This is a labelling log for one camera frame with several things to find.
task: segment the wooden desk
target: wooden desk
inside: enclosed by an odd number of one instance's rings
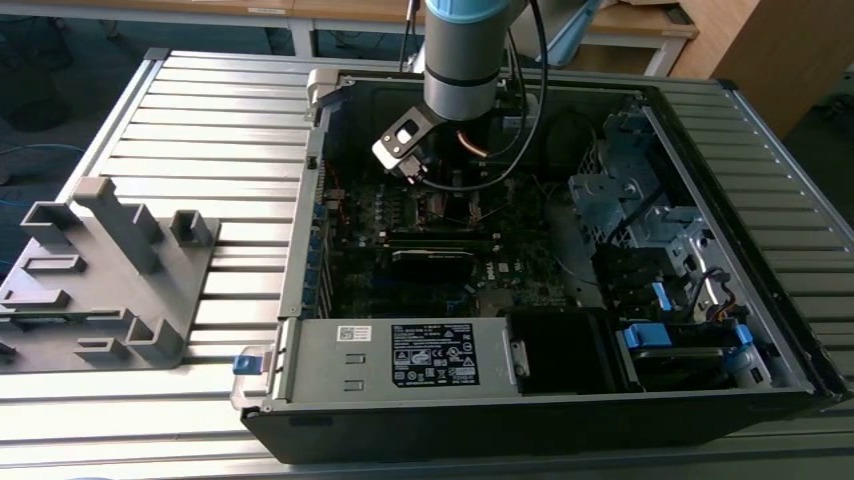
[[[727,78],[783,138],[854,61],[851,0],[682,0],[703,29],[675,76]]]
[[[16,15],[287,28],[299,57],[315,56],[318,30],[402,34],[406,8],[403,0],[0,0],[0,13]],[[423,12],[418,23],[423,33]],[[653,49],[646,74],[667,75],[697,34],[659,8],[618,4],[598,13],[582,43]]]
[[[403,33],[406,8],[404,1],[295,0],[288,15],[295,35],[311,35],[315,30]],[[582,43],[655,50],[645,74],[666,76],[687,40],[698,33],[697,26],[674,24],[658,7],[618,4],[598,12]],[[314,56],[314,51],[298,51],[296,55]]]

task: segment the warning label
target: warning label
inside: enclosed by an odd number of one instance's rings
[[[391,344],[398,387],[480,384],[471,323],[392,325]]]

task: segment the aluminum extrusion table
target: aluminum extrusion table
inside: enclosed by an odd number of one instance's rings
[[[232,357],[272,342],[295,187],[310,123],[304,87],[318,66],[383,62],[151,52],[59,200],[83,175],[110,176],[155,216],[198,209],[223,220],[183,365],[168,371],[0,377],[0,477],[272,478],[611,470],[777,478],[854,467],[854,407],[762,424],[697,448],[567,457],[288,466],[240,424]],[[854,376],[854,236],[737,91],[711,81],[555,72],[649,83],[674,104],[754,240],[841,371]]]

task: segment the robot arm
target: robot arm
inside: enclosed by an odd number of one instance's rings
[[[530,3],[530,13],[537,25],[539,60],[543,65],[539,104],[543,105],[549,45],[539,2],[427,0],[424,103],[410,109],[372,147],[386,169],[406,177],[412,184],[422,182],[430,187],[456,192],[480,190],[507,177],[527,150],[537,132],[539,115],[522,148],[504,150],[518,151],[516,159],[495,179],[480,185],[463,187],[440,185],[426,178],[428,166],[424,159],[435,152],[427,151],[423,140],[438,129],[460,128],[466,123],[476,122],[495,106],[504,38],[526,3]],[[599,0],[583,0],[582,3],[598,5]]]

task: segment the black cable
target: black cable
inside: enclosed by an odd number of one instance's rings
[[[635,223],[635,220],[638,220],[638,217],[641,217],[641,215],[646,213],[646,211],[653,206],[653,203],[655,203],[655,200],[658,200],[658,197],[661,197],[663,194],[665,194],[665,187],[659,185],[655,191],[650,194],[650,196],[643,199],[643,201],[641,202],[641,205],[638,205],[638,209],[634,212],[631,212],[631,215],[629,215],[622,222],[617,224],[617,227],[614,227],[614,230],[611,230],[611,233],[609,233],[609,237],[605,239],[606,245],[614,241],[614,239],[617,238],[617,235],[619,235],[619,232],[622,232],[626,228],[631,226],[633,223]]]
[[[511,35],[512,35],[512,32],[507,30],[507,37],[510,37]],[[514,48],[514,45],[511,44],[510,47],[507,48],[507,68],[510,69],[510,81],[515,82],[516,69],[512,66],[512,48]]]
[[[371,50],[368,50],[368,53],[374,53],[376,51],[376,48],[379,47],[379,44],[383,43],[383,40],[386,39],[386,34],[383,33],[379,36],[379,39],[376,40],[376,43],[374,44],[374,46],[371,47]]]
[[[519,122],[519,128],[516,134],[507,146],[495,153],[490,153],[483,160],[500,157],[508,151],[511,151],[519,144],[519,138],[522,138],[522,132],[525,131],[525,125],[527,123],[529,116],[529,91],[525,86],[525,78],[522,77],[522,65],[519,64],[519,51],[516,50],[516,40],[512,37],[512,32],[507,30],[507,39],[510,40],[510,57],[512,60],[511,72],[515,72],[515,77],[519,80],[519,94],[522,95],[522,121]]]
[[[347,34],[347,32],[342,32],[340,30],[331,30],[335,33],[335,36],[340,35],[344,38],[359,38],[364,32],[356,32]]]
[[[689,300],[687,308],[685,310],[685,322],[690,322],[691,317],[694,316],[694,309],[697,308],[697,302],[699,301],[699,294],[703,291],[703,283],[706,283],[709,277],[711,277],[718,272],[723,273],[723,269],[721,267],[709,267],[709,269],[703,272],[703,275],[699,277],[699,281],[697,282],[697,285],[694,285],[694,289],[691,290],[691,297]]]
[[[400,63],[398,64],[398,71],[403,72],[403,60],[404,60],[404,56],[406,56],[406,44],[408,43],[410,40],[410,26],[412,25],[412,16],[407,13],[407,18],[406,18],[406,27],[403,29],[403,43],[400,44]]]
[[[514,169],[516,168],[516,165],[519,164],[519,161],[522,161],[522,157],[525,156],[525,153],[529,150],[529,146],[531,145],[531,141],[534,140],[534,137],[537,135],[537,131],[539,129],[539,123],[543,118],[543,110],[545,110],[546,97],[547,97],[546,91],[549,90],[549,45],[546,43],[546,27],[543,25],[543,14],[539,10],[539,4],[537,0],[531,0],[530,4],[531,4],[531,13],[534,13],[534,23],[537,24],[537,37],[539,40],[539,51],[542,56],[542,59],[541,59],[542,73],[539,78],[539,110],[537,111],[537,117],[534,117],[534,125],[531,127],[531,133],[529,133],[529,138],[526,139],[525,144],[522,145],[522,149],[516,153],[516,158],[514,159],[512,163],[507,167],[507,170],[504,170],[504,173],[502,173],[496,178],[494,178],[486,183],[482,183],[480,185],[471,185],[468,187],[451,187],[448,185],[434,183],[426,178],[422,179],[422,183],[428,187],[435,188],[436,190],[443,190],[446,192],[476,192],[479,190],[483,190],[484,188],[490,188],[491,186],[498,185],[500,182],[504,181],[507,176],[512,173]]]

